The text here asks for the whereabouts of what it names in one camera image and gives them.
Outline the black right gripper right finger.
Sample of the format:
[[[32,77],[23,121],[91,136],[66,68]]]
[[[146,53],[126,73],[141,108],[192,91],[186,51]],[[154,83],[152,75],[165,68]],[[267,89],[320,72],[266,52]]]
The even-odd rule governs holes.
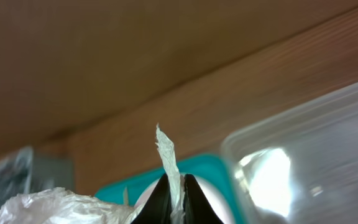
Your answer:
[[[209,204],[195,176],[186,174],[184,180],[184,224],[223,224]]]

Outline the white tissue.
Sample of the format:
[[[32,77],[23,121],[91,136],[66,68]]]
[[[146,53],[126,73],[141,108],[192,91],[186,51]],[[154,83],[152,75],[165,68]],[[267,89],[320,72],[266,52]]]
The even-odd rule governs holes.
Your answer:
[[[174,143],[156,127],[156,145],[162,159],[164,171],[169,181],[171,202],[168,207],[168,220],[183,223],[184,189],[179,173]],[[146,205],[139,207],[103,202],[96,197],[75,194],[67,189],[56,187],[34,194],[19,194],[10,198],[0,208],[0,223],[17,224],[93,224],[93,223],[130,223],[144,212]]]

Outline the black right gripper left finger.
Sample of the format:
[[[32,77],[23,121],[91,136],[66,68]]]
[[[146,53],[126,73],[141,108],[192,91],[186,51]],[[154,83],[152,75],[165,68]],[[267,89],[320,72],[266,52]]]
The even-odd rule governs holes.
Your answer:
[[[131,224],[171,224],[171,213],[170,185],[167,174],[164,174]]]

